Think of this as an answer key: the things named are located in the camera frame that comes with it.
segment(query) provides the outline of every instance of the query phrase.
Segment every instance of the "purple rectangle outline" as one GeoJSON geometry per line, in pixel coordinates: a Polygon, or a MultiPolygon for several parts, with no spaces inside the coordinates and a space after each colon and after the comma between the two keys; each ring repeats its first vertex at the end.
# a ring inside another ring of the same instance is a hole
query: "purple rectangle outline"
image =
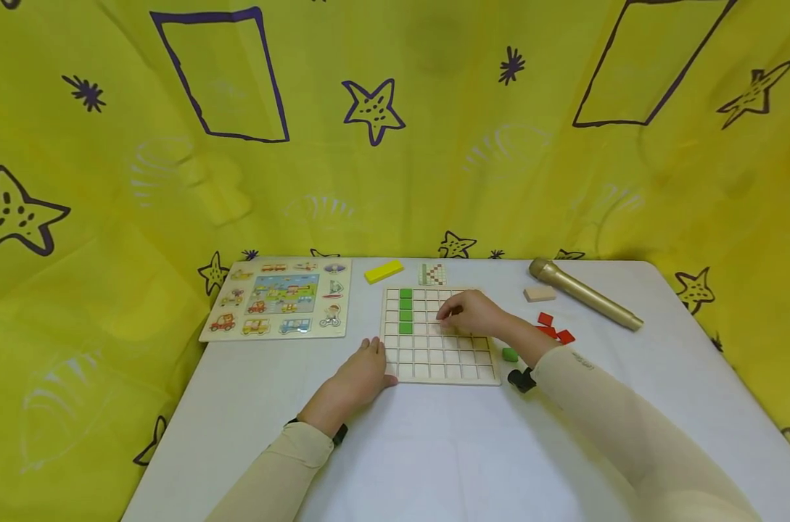
{"type": "Polygon", "coordinates": [[[197,119],[200,120],[201,125],[203,125],[203,130],[206,131],[207,134],[211,134],[211,136],[220,136],[222,138],[241,138],[246,139],[246,141],[260,141],[262,143],[284,143],[286,141],[290,141],[290,134],[288,132],[288,123],[284,116],[284,105],[281,103],[281,94],[279,93],[279,84],[276,82],[276,76],[273,72],[273,62],[270,60],[270,51],[267,47],[267,34],[264,32],[264,19],[261,13],[261,9],[259,7],[250,7],[250,9],[243,9],[242,11],[234,11],[234,12],[187,12],[187,13],[175,13],[175,12],[154,12],[149,11],[152,20],[154,21],[154,26],[157,26],[157,32],[160,34],[160,38],[162,38],[162,43],[165,45],[165,50],[168,51],[168,55],[171,58],[171,62],[174,64],[174,68],[177,71],[177,76],[180,77],[180,82],[184,85],[184,89],[186,89],[186,95],[188,99],[191,100],[192,106],[194,107],[195,114],[197,115],[197,119]],[[276,98],[276,109],[279,110],[279,119],[281,120],[281,129],[284,131],[284,138],[283,139],[266,139],[266,138],[256,138],[253,136],[247,136],[247,134],[239,134],[239,133],[232,133],[232,132],[212,132],[209,129],[209,125],[206,120],[203,119],[203,109],[201,109],[200,104],[197,103],[197,100],[192,95],[192,90],[188,86],[188,81],[186,80],[186,75],[180,66],[180,59],[177,57],[174,49],[171,48],[171,45],[168,43],[168,38],[165,37],[165,31],[162,28],[163,23],[185,23],[185,24],[192,24],[192,23],[220,23],[220,22],[241,22],[243,20],[247,20],[252,18],[255,20],[258,26],[258,33],[261,34],[261,45],[264,51],[264,59],[267,61],[267,68],[270,73],[270,81],[273,84],[273,94],[276,98]]]}
{"type": "Polygon", "coordinates": [[[604,60],[606,59],[606,54],[609,53],[609,48],[612,47],[612,44],[615,41],[615,33],[618,31],[618,26],[621,23],[621,18],[624,17],[624,13],[627,11],[627,8],[630,7],[631,4],[674,4],[677,1],[688,1],[688,0],[627,0],[624,4],[624,9],[621,9],[620,14],[618,15],[618,20],[615,22],[615,27],[612,28],[612,33],[609,34],[609,40],[607,40],[606,47],[604,48],[604,53],[601,55],[600,60],[598,61],[598,65],[595,67],[595,72],[592,73],[592,79],[589,81],[588,86],[586,86],[586,92],[583,93],[583,99],[580,100],[580,106],[577,107],[577,114],[575,114],[575,119],[572,121],[572,127],[579,127],[579,128],[586,128],[586,127],[601,127],[603,125],[609,125],[610,123],[625,123],[626,125],[649,125],[651,121],[653,121],[655,115],[658,114],[658,111],[667,103],[667,100],[673,95],[673,92],[679,87],[682,79],[685,78],[685,74],[688,72],[691,65],[696,60],[696,57],[699,55],[699,52],[702,51],[702,48],[705,44],[708,43],[708,39],[712,37],[714,34],[715,29],[719,27],[720,22],[723,21],[723,18],[728,15],[728,12],[731,10],[731,7],[736,4],[737,0],[725,0],[726,5],[723,12],[720,13],[720,16],[717,18],[717,21],[714,22],[714,25],[709,29],[708,34],[706,34],[706,38],[703,38],[701,43],[696,47],[696,51],[691,55],[691,58],[688,60],[685,67],[682,67],[682,70],[679,72],[679,76],[676,76],[676,79],[673,83],[670,84],[668,90],[662,95],[659,103],[653,108],[651,114],[647,117],[644,121],[638,120],[602,120],[602,121],[585,121],[579,123],[577,118],[580,117],[580,113],[583,110],[583,104],[586,103],[586,99],[589,97],[589,93],[592,92],[592,84],[595,81],[595,78],[598,76],[598,71],[600,71],[601,66],[604,64],[604,60]]]}

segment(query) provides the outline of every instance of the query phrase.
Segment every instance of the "puzzle board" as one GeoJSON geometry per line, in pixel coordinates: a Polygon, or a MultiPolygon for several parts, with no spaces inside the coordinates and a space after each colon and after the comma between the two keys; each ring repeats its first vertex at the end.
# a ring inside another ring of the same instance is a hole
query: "puzzle board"
{"type": "Polygon", "coordinates": [[[497,353],[488,337],[446,330],[435,319],[444,301],[462,290],[385,290],[380,339],[386,346],[386,373],[401,383],[501,384],[497,353]]]}
{"type": "Polygon", "coordinates": [[[345,335],[351,259],[274,257],[234,263],[200,340],[345,335]]]}

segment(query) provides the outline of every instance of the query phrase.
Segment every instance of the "yellow block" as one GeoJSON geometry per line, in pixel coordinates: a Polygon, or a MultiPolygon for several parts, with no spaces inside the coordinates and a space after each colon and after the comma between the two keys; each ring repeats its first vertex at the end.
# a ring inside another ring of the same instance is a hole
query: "yellow block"
{"type": "Polygon", "coordinates": [[[393,276],[400,271],[403,271],[403,265],[400,264],[399,260],[395,259],[392,262],[367,271],[366,281],[369,282],[369,285],[374,285],[377,281],[382,281],[386,277],[393,276]]]}

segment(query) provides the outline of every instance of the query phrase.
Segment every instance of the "yellow curtain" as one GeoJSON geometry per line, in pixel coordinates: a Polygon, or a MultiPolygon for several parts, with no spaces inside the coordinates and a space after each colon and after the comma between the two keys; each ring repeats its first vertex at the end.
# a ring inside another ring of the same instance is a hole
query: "yellow curtain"
{"type": "Polygon", "coordinates": [[[256,254],[642,259],[790,444],[790,0],[0,0],[0,521],[112,521],[256,254]]]}

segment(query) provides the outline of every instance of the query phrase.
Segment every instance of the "beige sleeve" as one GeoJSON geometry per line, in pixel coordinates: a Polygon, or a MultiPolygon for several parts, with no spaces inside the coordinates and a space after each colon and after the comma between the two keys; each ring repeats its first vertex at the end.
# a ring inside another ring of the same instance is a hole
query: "beige sleeve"
{"type": "Polygon", "coordinates": [[[736,484],[689,436],[571,348],[547,352],[532,378],[624,474],[647,520],[760,520],[736,484]]]}
{"type": "Polygon", "coordinates": [[[292,522],[308,486],[334,450],[318,429],[293,423],[215,506],[207,522],[292,522]]]}

